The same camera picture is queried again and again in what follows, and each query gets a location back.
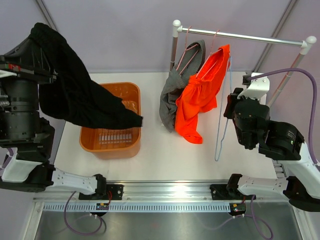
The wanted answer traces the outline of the blue hanger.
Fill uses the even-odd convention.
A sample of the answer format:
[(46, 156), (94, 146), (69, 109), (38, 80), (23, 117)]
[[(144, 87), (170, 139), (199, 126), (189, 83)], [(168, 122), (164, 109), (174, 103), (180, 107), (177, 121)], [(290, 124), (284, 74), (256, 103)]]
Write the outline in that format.
[(226, 132), (228, 128), (228, 119), (224, 122), (224, 127), (221, 129), (222, 120), (223, 120), (223, 103), (224, 100), (227, 99), (227, 94), (232, 92), (232, 57), (230, 56), (228, 59), (228, 67), (225, 71), (225, 76), (222, 83), (222, 93), (221, 93), (221, 103), (219, 108), (219, 118), (218, 118), (218, 125), (217, 125), (217, 134), (216, 134), (216, 142), (215, 142), (215, 153), (214, 153), (214, 160), (218, 162), (221, 158), (221, 153), (223, 150), (223, 143), (226, 137)]

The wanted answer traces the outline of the black shorts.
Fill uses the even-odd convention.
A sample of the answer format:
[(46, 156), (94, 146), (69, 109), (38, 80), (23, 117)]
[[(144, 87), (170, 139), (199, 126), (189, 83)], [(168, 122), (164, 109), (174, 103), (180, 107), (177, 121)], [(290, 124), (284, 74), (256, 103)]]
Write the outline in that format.
[(36, 23), (29, 38), (35, 41), (57, 73), (52, 84), (39, 86), (42, 112), (52, 118), (91, 129), (140, 128), (143, 117), (122, 99), (94, 82), (67, 40), (44, 23)]

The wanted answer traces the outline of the orange shorts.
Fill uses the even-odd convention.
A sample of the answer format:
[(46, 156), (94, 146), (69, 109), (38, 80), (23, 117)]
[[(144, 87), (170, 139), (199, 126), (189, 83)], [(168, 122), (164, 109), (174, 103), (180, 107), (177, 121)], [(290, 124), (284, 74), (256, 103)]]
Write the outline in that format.
[(198, 115), (216, 108), (219, 93), (228, 67), (230, 45), (226, 44), (212, 53), (201, 69), (189, 77), (189, 82), (176, 100), (175, 131), (187, 142), (202, 144), (197, 132)]

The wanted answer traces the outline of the grey shorts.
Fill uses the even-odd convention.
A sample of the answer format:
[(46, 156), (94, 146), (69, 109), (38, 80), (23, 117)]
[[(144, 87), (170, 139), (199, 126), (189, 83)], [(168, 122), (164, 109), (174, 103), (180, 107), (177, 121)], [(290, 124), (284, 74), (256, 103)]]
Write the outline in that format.
[(183, 90), (189, 83), (190, 76), (195, 75), (203, 66), (206, 58), (206, 44), (203, 39), (195, 41), (201, 46), (197, 55), (194, 57), (192, 62), (189, 64), (182, 74), (176, 70), (178, 62), (169, 72), (168, 78), (165, 81), (164, 87), (160, 94), (159, 100), (159, 117), (168, 132), (175, 130), (175, 122), (178, 107), (176, 100), (181, 96)]

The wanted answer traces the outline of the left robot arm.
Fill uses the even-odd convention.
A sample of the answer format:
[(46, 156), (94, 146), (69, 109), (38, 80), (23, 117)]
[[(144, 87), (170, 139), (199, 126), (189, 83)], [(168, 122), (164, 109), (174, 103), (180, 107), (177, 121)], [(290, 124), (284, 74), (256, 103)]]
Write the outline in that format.
[(0, 186), (28, 193), (61, 189), (103, 199), (109, 192), (101, 174), (76, 175), (49, 161), (55, 129), (40, 116), (39, 85), (56, 78), (44, 51), (30, 38), (1, 55), (0, 146), (8, 152)]

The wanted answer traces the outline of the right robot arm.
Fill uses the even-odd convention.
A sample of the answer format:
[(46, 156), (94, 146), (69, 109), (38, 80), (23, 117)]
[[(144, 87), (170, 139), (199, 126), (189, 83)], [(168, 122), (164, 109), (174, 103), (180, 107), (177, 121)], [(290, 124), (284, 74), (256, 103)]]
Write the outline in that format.
[(233, 173), (226, 185), (232, 199), (248, 196), (284, 197), (306, 212), (320, 210), (320, 173), (299, 130), (290, 123), (270, 119), (270, 109), (256, 99), (241, 95), (235, 88), (227, 97), (224, 117), (232, 120), (238, 143), (246, 150), (258, 148), (258, 153), (286, 165), (292, 176), (266, 179)]

